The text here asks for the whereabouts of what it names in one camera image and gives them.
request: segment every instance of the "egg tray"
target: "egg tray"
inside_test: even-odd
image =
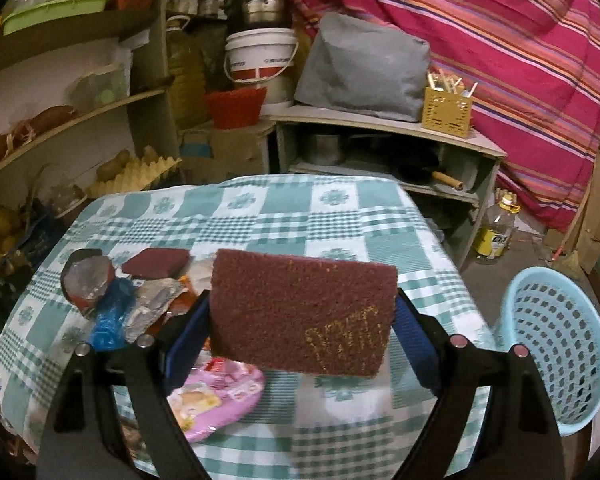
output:
[[[160,181],[175,173],[182,162],[181,158],[160,157],[156,162],[147,164],[139,158],[129,160],[125,169],[107,182],[93,182],[86,193],[89,198],[99,198],[113,193],[127,193],[153,189]]]

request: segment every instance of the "yellow utensil holder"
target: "yellow utensil holder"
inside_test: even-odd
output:
[[[456,137],[468,137],[472,97],[424,89],[422,127]]]

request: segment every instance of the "teal and white tablecloth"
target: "teal and white tablecloth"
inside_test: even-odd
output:
[[[390,180],[248,176],[110,195],[74,222],[0,336],[2,416],[34,450],[62,371],[91,329],[62,296],[59,277],[67,257],[99,248],[118,266],[150,246],[189,248],[195,257],[239,248],[392,264],[398,285],[421,312],[436,316],[449,333],[493,346],[453,263],[410,197]],[[280,371],[267,371],[266,378],[254,412],[194,446],[212,478],[390,478],[434,405],[393,333],[372,380]],[[487,394],[478,392],[450,472],[471,457]],[[133,416],[123,388],[116,399],[120,411]],[[137,465],[153,471],[147,457]]]

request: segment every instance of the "bottle label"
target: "bottle label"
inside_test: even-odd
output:
[[[509,240],[509,232],[501,235],[491,229],[483,228],[480,236],[476,238],[475,251],[488,260],[493,260],[502,254]]]

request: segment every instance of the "green basket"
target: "green basket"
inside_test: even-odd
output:
[[[2,20],[2,34],[6,36],[16,30],[59,18],[101,12],[107,0],[55,0],[37,4],[28,9],[12,12]]]

